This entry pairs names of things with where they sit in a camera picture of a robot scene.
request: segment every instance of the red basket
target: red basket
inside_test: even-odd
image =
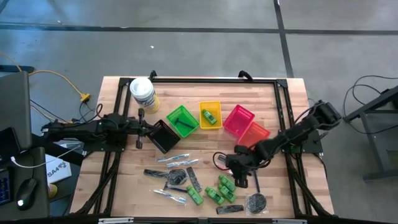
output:
[[[224,122],[224,128],[236,137],[241,137],[254,119],[254,113],[236,105]]]
[[[268,138],[269,131],[261,127],[260,124],[252,122],[244,134],[239,138],[238,145],[250,147],[260,140]]]

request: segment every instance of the green basket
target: green basket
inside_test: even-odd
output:
[[[182,105],[175,109],[173,112],[171,112],[169,115],[167,115],[166,118],[168,119],[168,121],[170,121],[174,129],[176,129],[183,138],[187,137],[199,127],[199,121]],[[177,120],[177,118],[194,128],[189,128],[181,123],[176,124],[175,121]]]

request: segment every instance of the wooden tabletop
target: wooden tabletop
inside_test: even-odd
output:
[[[112,113],[120,77],[104,77],[98,103],[103,104],[101,114]],[[287,79],[294,116],[297,117],[308,108],[307,94],[304,81],[301,78]],[[160,108],[154,114],[145,114],[148,123],[154,124],[159,119],[167,124],[166,116],[180,105],[184,105],[199,120],[200,101],[220,101],[223,120],[231,110],[241,105],[252,111],[256,117],[254,121],[264,126],[271,132],[270,138],[276,136],[279,129],[279,119],[276,110],[275,94],[270,84],[209,84],[209,83],[155,83],[155,90],[160,100]],[[284,114],[287,114],[285,100],[282,96]],[[132,98],[129,116],[137,116],[138,105]],[[164,170],[165,164],[156,163],[156,158],[170,157],[178,154],[189,153],[192,159],[201,159],[193,166],[200,185],[213,187],[218,185],[218,176],[225,174],[213,166],[212,155],[216,151],[226,154],[233,153],[236,139],[226,133],[223,128],[217,130],[202,130],[195,132],[181,141],[166,155],[163,155],[147,138],[142,149],[135,148],[135,136],[129,136],[126,150],[122,154],[119,166],[118,180],[114,195],[112,216],[114,217],[249,217],[246,212],[217,215],[216,207],[211,198],[207,197],[204,190],[201,194],[205,201],[196,206],[193,200],[187,198],[186,206],[168,198],[151,192],[154,189],[163,189],[165,181],[155,177],[143,175],[144,169]],[[81,165],[81,171],[73,198],[71,212],[77,211],[94,192],[100,179],[103,163],[103,152],[94,152],[89,155]],[[302,156],[307,185],[314,196],[330,213],[333,207],[330,200],[325,171],[321,162],[314,155]],[[250,218],[288,218],[294,217],[292,199],[290,196],[289,181],[287,178],[286,163],[283,154],[279,153],[273,158],[271,164],[258,170],[261,193],[266,196],[268,213],[250,216]],[[237,200],[233,204],[245,204],[248,195],[256,193],[253,177],[248,177],[249,188],[238,188],[235,191]],[[191,185],[189,180],[182,185],[185,188]],[[298,190],[300,208],[304,211],[301,190]],[[108,187],[104,191],[102,209],[106,205]]]

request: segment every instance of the computer mouse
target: computer mouse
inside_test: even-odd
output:
[[[37,180],[30,178],[21,183],[16,195],[17,208],[21,211],[29,209],[35,199],[35,189],[37,187]]]

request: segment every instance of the plastic basket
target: plastic basket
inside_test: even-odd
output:
[[[252,122],[247,130],[238,140],[238,145],[250,147],[260,140],[268,138],[269,131],[264,129],[260,124]]]
[[[181,138],[164,123],[159,120],[154,125],[154,130],[148,134],[148,138],[165,154],[173,148]]]
[[[208,122],[205,118],[202,110],[207,110],[211,113],[211,115],[217,120],[217,122],[213,125]],[[199,102],[199,121],[200,121],[200,128],[207,130],[207,129],[218,129],[223,127],[223,119],[221,118],[221,103],[219,101],[204,101]]]
[[[193,128],[187,127],[181,123],[176,123],[177,118],[179,121],[184,122]],[[167,119],[183,138],[187,137],[199,127],[199,121],[182,105],[167,115]]]
[[[248,128],[253,119],[254,113],[243,108],[241,105],[236,105],[226,118],[224,128],[239,138]]]

